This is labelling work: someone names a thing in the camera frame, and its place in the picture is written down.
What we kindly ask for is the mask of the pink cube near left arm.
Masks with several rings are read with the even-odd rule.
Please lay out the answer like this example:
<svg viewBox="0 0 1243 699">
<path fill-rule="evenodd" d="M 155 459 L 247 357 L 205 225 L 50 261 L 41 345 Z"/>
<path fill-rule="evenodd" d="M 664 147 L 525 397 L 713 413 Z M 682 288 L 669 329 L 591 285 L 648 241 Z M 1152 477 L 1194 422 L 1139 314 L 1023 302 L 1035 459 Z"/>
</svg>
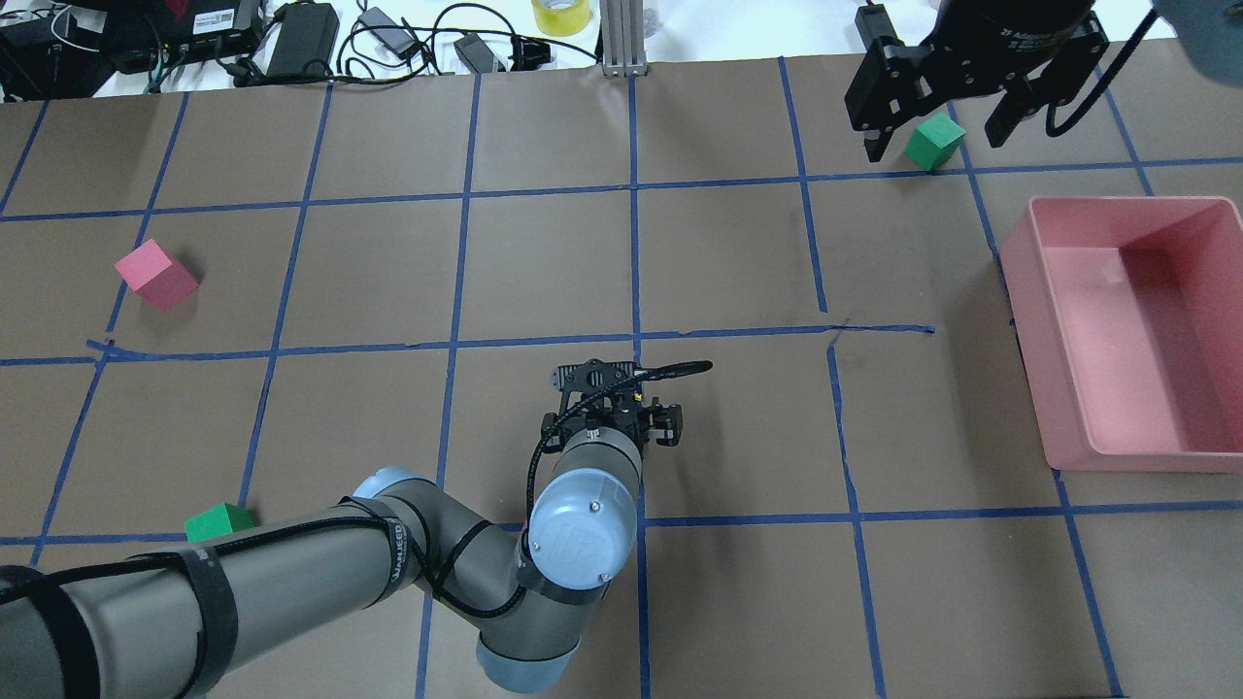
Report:
<svg viewBox="0 0 1243 699">
<path fill-rule="evenodd" d="M 155 240 L 145 240 L 113 267 L 133 294 L 162 313 L 169 313 L 200 287 L 181 260 Z"/>
</svg>

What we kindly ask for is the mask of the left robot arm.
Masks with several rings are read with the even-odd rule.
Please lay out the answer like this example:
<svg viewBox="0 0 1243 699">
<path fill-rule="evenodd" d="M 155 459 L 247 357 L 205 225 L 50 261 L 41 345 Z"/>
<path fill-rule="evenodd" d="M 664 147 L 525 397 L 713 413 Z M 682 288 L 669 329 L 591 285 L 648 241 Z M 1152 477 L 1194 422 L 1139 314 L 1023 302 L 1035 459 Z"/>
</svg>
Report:
<svg viewBox="0 0 1243 699">
<path fill-rule="evenodd" d="M 590 410 L 556 437 L 554 478 L 511 534 L 397 466 L 310 517 L 45 573 L 2 567 L 5 698 L 203 698 L 270 650 L 400 591 L 479 631 L 490 682 L 561 682 L 638 540 L 645 443 L 676 404 Z"/>
</svg>

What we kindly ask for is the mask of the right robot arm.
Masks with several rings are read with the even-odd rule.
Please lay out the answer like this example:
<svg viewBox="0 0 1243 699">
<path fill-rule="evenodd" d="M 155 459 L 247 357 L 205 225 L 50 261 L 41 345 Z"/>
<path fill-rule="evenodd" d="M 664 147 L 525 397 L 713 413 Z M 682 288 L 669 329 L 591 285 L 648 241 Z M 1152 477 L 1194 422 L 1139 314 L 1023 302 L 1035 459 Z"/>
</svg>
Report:
<svg viewBox="0 0 1243 699">
<path fill-rule="evenodd" d="M 864 57 L 844 104 L 870 162 L 892 133 L 955 100 L 987 96 L 989 146 L 1006 146 L 1021 122 L 1044 114 L 1057 138 L 1075 128 L 1134 57 L 1156 22 L 1168 22 L 1195 71 L 1241 85 L 1238 1 L 1155 1 L 1109 65 L 1108 32 L 1093 1 L 943 1 L 933 27 L 907 45 L 883 2 L 856 6 Z"/>
</svg>

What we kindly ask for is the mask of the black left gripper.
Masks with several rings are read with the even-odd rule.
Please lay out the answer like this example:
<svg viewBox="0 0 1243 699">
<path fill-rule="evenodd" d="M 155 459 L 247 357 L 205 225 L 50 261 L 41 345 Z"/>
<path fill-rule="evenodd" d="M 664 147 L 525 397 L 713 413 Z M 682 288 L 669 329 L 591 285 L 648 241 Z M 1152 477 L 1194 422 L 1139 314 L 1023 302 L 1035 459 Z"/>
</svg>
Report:
<svg viewBox="0 0 1243 699">
<path fill-rule="evenodd" d="M 541 423 L 541 454 L 563 451 L 566 443 L 583 429 L 610 428 L 622 432 L 638 447 L 640 454 L 649 442 L 658 447 L 677 447 L 684 433 L 684 412 L 680 404 L 661 404 L 658 398 L 641 403 L 639 393 L 614 393 L 580 408 L 576 415 L 568 417 L 561 427 L 556 427 L 562 413 L 571 408 L 583 393 L 563 393 L 559 410 L 543 415 Z"/>
</svg>

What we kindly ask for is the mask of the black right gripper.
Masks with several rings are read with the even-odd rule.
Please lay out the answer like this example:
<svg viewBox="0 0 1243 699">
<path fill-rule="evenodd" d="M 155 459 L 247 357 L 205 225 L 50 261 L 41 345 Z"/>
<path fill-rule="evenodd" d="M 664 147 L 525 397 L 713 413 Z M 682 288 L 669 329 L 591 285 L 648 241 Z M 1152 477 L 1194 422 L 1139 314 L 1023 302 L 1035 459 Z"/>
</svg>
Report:
<svg viewBox="0 0 1243 699">
<path fill-rule="evenodd" d="M 984 123 L 989 147 L 1001 148 L 1047 103 L 1076 98 L 1109 46 L 1091 1 L 943 1 L 919 46 L 868 41 L 845 108 L 878 163 L 897 128 L 938 107 L 936 96 L 1002 92 Z"/>
</svg>

